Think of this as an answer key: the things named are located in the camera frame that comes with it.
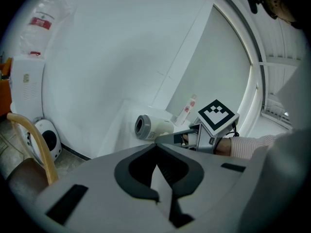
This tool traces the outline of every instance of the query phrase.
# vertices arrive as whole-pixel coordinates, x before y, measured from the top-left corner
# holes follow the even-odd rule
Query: white cylinder object
[[[139,139],[154,140],[163,133],[174,132],[174,125],[167,119],[140,115],[135,123],[135,134]]]

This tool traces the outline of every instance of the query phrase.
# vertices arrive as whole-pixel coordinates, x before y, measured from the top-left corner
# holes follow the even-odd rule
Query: white bottle
[[[21,52],[43,58],[55,26],[68,13],[65,0],[42,0],[20,35]]]
[[[196,95],[193,94],[192,97],[189,99],[185,107],[183,108],[182,112],[179,114],[179,116],[176,118],[174,124],[179,127],[184,124],[187,116],[189,115],[191,109],[195,105]]]

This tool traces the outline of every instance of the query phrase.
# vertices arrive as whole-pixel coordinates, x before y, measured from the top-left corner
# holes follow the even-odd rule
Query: person's arm
[[[249,137],[223,138],[219,142],[215,154],[238,157],[243,159],[250,159],[255,149],[261,146],[268,146],[273,144],[275,139],[284,134],[288,133],[282,133],[278,135],[265,135],[261,138],[249,138]]]

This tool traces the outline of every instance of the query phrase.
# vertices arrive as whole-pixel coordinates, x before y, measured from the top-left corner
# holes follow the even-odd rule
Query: pink sleeve
[[[262,146],[269,146],[274,143],[278,137],[288,134],[265,135],[261,138],[232,137],[231,139],[231,157],[250,159],[255,149]]]

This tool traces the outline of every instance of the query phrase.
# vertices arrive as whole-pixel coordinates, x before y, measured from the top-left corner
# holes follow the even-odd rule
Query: red label
[[[37,18],[37,17],[33,17],[29,24],[30,25],[36,25],[36,26],[45,28],[47,30],[49,30],[51,25],[52,25],[49,21],[42,20],[42,19]]]
[[[35,54],[36,56],[39,56],[41,53],[40,52],[31,51],[30,54]]]

